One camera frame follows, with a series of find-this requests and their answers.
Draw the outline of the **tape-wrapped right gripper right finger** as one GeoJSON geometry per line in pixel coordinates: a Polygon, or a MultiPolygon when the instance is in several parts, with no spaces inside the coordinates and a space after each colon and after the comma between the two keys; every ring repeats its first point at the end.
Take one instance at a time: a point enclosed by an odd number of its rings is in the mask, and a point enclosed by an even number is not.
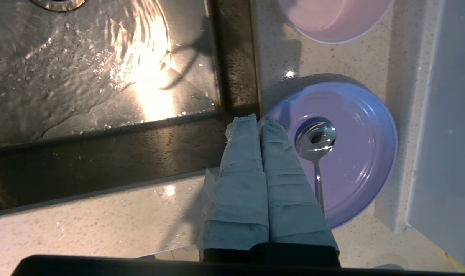
{"type": "Polygon", "coordinates": [[[283,126],[271,117],[264,118],[260,143],[267,180],[269,240],[328,246],[338,255],[338,244],[283,126]]]}

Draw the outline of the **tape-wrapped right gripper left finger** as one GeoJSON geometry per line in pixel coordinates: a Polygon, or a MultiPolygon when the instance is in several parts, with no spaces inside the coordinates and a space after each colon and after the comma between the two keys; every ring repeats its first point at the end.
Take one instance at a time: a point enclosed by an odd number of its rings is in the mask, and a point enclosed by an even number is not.
{"type": "Polygon", "coordinates": [[[269,241],[267,180],[256,115],[236,117],[226,128],[217,175],[206,171],[197,248],[202,262],[248,253],[269,241]]]}

